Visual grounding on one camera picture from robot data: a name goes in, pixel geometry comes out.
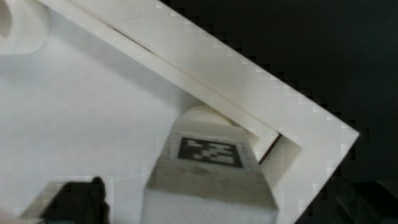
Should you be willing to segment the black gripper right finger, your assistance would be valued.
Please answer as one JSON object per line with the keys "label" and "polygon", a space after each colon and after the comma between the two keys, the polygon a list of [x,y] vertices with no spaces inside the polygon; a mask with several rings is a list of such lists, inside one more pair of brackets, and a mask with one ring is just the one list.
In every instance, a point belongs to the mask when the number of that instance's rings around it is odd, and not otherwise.
{"label": "black gripper right finger", "polygon": [[344,182],[332,224],[398,224],[398,181]]}

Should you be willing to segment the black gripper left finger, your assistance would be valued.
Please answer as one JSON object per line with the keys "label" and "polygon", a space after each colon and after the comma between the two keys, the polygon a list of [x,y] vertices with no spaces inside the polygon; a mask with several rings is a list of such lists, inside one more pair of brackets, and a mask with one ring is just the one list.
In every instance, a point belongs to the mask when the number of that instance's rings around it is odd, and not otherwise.
{"label": "black gripper left finger", "polygon": [[110,224],[106,190],[99,177],[67,182],[44,209],[44,224]]}

